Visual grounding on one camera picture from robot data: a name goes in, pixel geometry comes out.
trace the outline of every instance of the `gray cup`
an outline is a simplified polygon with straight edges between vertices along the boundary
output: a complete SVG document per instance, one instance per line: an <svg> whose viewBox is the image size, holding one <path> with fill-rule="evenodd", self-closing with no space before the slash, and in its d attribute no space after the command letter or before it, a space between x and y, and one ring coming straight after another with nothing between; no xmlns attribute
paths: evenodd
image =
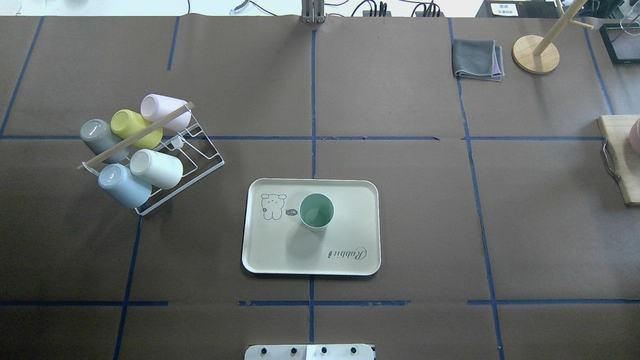
<svg viewBox="0 0 640 360"><path fill-rule="evenodd" d="M121 142L122 139L111 132L111 127L105 121L93 119L85 122L80 129L80 138L84 143L98 155L112 146ZM129 148L122 149L104 160L107 164L115 164L124 160L129 155Z"/></svg>

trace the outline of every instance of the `folded towel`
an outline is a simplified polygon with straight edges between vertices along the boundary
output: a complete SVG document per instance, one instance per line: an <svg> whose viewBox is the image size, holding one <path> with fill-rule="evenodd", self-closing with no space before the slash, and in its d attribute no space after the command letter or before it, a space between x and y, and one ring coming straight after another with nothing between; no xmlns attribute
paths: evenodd
<svg viewBox="0 0 640 360"><path fill-rule="evenodd" d="M502 47L493 40L455 39L451 52L453 74L461 78L502 81Z"/></svg>

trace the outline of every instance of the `blue tape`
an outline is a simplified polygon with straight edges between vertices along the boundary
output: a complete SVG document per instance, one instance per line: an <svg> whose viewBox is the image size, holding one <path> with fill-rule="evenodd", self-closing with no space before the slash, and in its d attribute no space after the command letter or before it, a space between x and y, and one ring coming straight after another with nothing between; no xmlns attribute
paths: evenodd
<svg viewBox="0 0 640 360"><path fill-rule="evenodd" d="M591 46L591 37L589 36L589 32L586 28L583 28L582 30L584 31L584 37L587 39L587 46L589 47L589 53L591 53L591 61L593 61L593 67L596 70L596 75L598 76L600 88L602 89L602 94L604 95L604 101L607 103L609 114L615 115L615 113L613 112L613 107L611 106L609 92L607 91L607 87L604 85L604 80L602 79L602 74L600 73L600 67L598 66L598 60L596 60L596 54L593 52L593 46Z"/></svg>
<svg viewBox="0 0 640 360"><path fill-rule="evenodd" d="M309 306L306 300L239 301L238 306Z"/></svg>
<svg viewBox="0 0 640 360"><path fill-rule="evenodd" d="M0 301L0 306L122 306L122 301L9 300Z"/></svg>
<svg viewBox="0 0 640 360"><path fill-rule="evenodd" d="M313 275L309 277L309 343L316 342L315 325L316 280Z"/></svg>
<svg viewBox="0 0 640 360"><path fill-rule="evenodd" d="M204 140L204 136L196 136L194 139ZM311 136L209 136L211 140L311 140Z"/></svg>
<svg viewBox="0 0 640 360"><path fill-rule="evenodd" d="M604 140L601 136L470 136L472 141L477 140L525 140L525 141L599 141Z"/></svg>
<svg viewBox="0 0 640 360"><path fill-rule="evenodd" d="M113 360L118 360L120 356L120 344L122 343L122 333L124 332L124 322L127 318L127 306L122 306L120 313L120 326L118 326L118 337L116 339L116 349L113 351Z"/></svg>
<svg viewBox="0 0 640 360"><path fill-rule="evenodd" d="M0 140L80 140L73 135L3 135Z"/></svg>
<svg viewBox="0 0 640 360"><path fill-rule="evenodd" d="M317 306L407 306L411 300L317 300Z"/></svg>
<svg viewBox="0 0 640 360"><path fill-rule="evenodd" d="M238 306L407 306L411 300L316 300L315 284L309 279L309 301L307 300L266 300L239 301Z"/></svg>
<svg viewBox="0 0 640 360"><path fill-rule="evenodd" d="M20 84L22 83L22 78L24 77L24 73L27 70L27 65L29 65L29 59L31 59L31 54L33 54L33 49L36 46L36 41L38 41L38 36L40 35L40 30L42 29L43 23L44 23L44 16L41 16L40 22L38 23L38 27L36 28L36 33L33 34L33 40L31 41L29 52L27 53L27 57L24 59L24 63L22 64L22 70L20 70L20 76L18 76L18 82L16 82L15 88L13 88L13 95L11 95L11 100L9 100L9 105L6 108L6 113L4 113L4 120L2 121L2 126L0 126L0 136L2 136L2 134L4 133L4 129L6 128L6 123L9 121L9 116L11 115L11 109L13 108L13 103L15 102L16 96L18 96L18 90L20 90Z"/></svg>
<svg viewBox="0 0 640 360"><path fill-rule="evenodd" d="M169 306L168 301L129 301L127 306Z"/></svg>
<svg viewBox="0 0 640 360"><path fill-rule="evenodd" d="M316 31L311 31L311 178L316 178Z"/></svg>
<svg viewBox="0 0 640 360"><path fill-rule="evenodd" d="M120 313L120 326L118 327L118 337L116 338L116 349L113 352L113 360L117 360L120 356L120 344L122 343L122 334L124 332L124 323L127 319L127 307L129 306L129 295L131 294L131 283L133 282L133 272L136 268L136 258L138 257L138 245L140 244L140 236L142 234L142 216L138 217L138 228L136 229L136 241L133 244L133 253L131 254L131 263L129 265L129 276L127 277L127 287L124 291L124 301L122 304L122 312Z"/></svg>
<svg viewBox="0 0 640 360"><path fill-rule="evenodd" d="M449 22L449 36L451 38L451 44L453 45L454 33L453 33L453 23L451 18L447 18ZM484 247L484 267L486 269L486 276L489 284L489 295L491 296L492 302L492 313L493 313L493 326L495 329L495 337L498 344L498 355L500 360L504 360L504 347L502 346L502 331L500 330L500 318L498 316L498 306L495 301L495 288L493 287L493 275L491 271L491 259L489 258L489 246L486 241L486 231L484 229L484 217L482 214L482 204L480 203L480 191L478 189L477 177L476 177L476 165L474 163L473 157L473 148L471 147L471 134L469 132L469 124L467 120L467 112L465 110L465 104L462 100L462 83L460 81L460 77L456 76L456 83L458 85L458 97L460 98L460 111L462 112L462 119L464 120L465 127L465 139L467 143L467 154L469 157L469 166L471 167L471 179L474 185L474 195L476 197L476 209L478 212L478 217L480 218L480 228L482 233L482 243Z"/></svg>
<svg viewBox="0 0 640 360"><path fill-rule="evenodd" d="M171 71L171 65L173 64L173 51L175 50L175 41L178 37L178 26L180 25L180 17L175 17L175 25L173 27L173 40L171 41L171 51L169 52L169 62L166 64L166 70Z"/></svg>
<svg viewBox="0 0 640 360"><path fill-rule="evenodd" d="M499 306L511 305L600 305L600 304L640 304L640 299L530 299L530 300L496 300ZM491 300L469 300L467 305L491 305Z"/></svg>
<svg viewBox="0 0 640 360"><path fill-rule="evenodd" d="M318 140L439 140L435 136L317 136Z"/></svg>

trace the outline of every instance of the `round wooden base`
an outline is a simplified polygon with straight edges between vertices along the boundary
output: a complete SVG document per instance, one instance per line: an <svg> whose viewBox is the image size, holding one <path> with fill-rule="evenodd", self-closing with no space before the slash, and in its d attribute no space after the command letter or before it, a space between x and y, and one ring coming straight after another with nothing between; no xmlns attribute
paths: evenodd
<svg viewBox="0 0 640 360"><path fill-rule="evenodd" d="M538 35L527 35L519 38L513 45L513 52L511 53L513 61L521 68L534 74L546 74L555 69L560 62L560 54L553 43L549 43L549 46L540 56L533 56L534 49L542 39Z"/></svg>

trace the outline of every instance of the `cable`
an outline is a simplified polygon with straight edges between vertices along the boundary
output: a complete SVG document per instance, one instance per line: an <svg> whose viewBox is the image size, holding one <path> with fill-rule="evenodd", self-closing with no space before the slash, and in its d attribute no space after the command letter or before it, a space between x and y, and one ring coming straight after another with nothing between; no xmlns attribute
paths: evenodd
<svg viewBox="0 0 640 360"><path fill-rule="evenodd" d="M418 10L418 8L420 7L420 5L424 6L424 13L427 12L427 4L426 3L419 3L418 5L415 6L415 8L413 8L413 12L411 13L410 17L413 17L415 15L415 11Z"/></svg>
<svg viewBox="0 0 640 360"><path fill-rule="evenodd" d="M353 17L356 14L356 11L358 11L358 8L361 7L364 3L369 4L369 8L371 8L369 10L369 16L373 16L373 14L375 14L378 11L378 4L376 4L374 0L364 0L360 4L358 4L358 6L356 6L355 9L353 9L353 13L351 13L351 17Z"/></svg>
<svg viewBox="0 0 640 360"><path fill-rule="evenodd" d="M440 7L438 6L438 4L434 3L433 0L431 0L431 2L428 4L429 4L428 7L427 7L427 3L419 3L418 5L416 5L415 8L413 8L411 17L415 15L415 11L418 10L420 5L422 5L422 9L423 9L422 17L440 17Z"/></svg>
<svg viewBox="0 0 640 360"><path fill-rule="evenodd" d="M256 4L256 3L254 3L253 1L249 1L249 2L250 2L251 4L253 4L253 5L255 5L258 9L262 10L263 12L266 12L266 13L271 14L271 15L273 15L273 16L279 16L279 15L276 15L276 14L272 13L272 12L271 12L271 11L269 11L269 10L265 10L263 7L261 7L260 5L258 5L258 4Z"/></svg>
<svg viewBox="0 0 640 360"><path fill-rule="evenodd" d="M341 2L339 4L324 4L324 5L325 6L340 6L340 5L344 5L344 4L348 3L348 2L349 2L349 0L343 1L343 2Z"/></svg>

